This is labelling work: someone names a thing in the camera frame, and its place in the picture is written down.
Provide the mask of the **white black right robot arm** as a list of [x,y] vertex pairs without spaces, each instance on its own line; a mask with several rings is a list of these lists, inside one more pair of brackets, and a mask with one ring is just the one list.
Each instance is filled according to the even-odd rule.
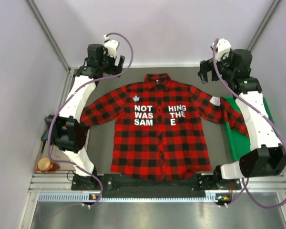
[[273,122],[265,109],[262,88],[257,78],[250,75],[252,54],[246,49],[216,47],[214,58],[200,62],[198,75],[207,83],[224,80],[234,93],[247,127],[250,151],[231,164],[217,166],[214,174],[221,179],[278,176],[286,166],[286,149],[275,133]]

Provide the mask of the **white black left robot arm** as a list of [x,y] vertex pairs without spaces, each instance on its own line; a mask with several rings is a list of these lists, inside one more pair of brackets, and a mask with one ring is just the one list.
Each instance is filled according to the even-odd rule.
[[124,56],[120,56],[116,65],[119,43],[109,39],[104,44],[90,44],[88,56],[81,67],[74,71],[74,83],[67,99],[58,114],[45,118],[50,145],[57,146],[75,168],[73,183],[88,185],[94,188],[97,180],[94,164],[90,161],[85,149],[87,131],[80,125],[80,117],[84,106],[104,74],[117,75],[123,70]]

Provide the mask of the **red black plaid shirt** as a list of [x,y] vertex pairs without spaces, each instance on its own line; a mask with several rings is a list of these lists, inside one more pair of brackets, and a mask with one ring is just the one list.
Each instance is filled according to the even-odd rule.
[[[140,101],[134,102],[137,95]],[[248,136],[242,114],[222,97],[148,74],[83,109],[84,127],[115,122],[111,171],[144,181],[178,181],[211,169],[201,121],[229,122]]]

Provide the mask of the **small gold brooch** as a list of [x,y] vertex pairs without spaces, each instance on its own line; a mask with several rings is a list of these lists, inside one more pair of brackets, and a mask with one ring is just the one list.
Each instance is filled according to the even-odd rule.
[[138,102],[138,101],[140,101],[140,97],[139,97],[139,96],[137,96],[137,95],[135,95],[135,96],[133,97],[133,101],[134,101],[134,102]]

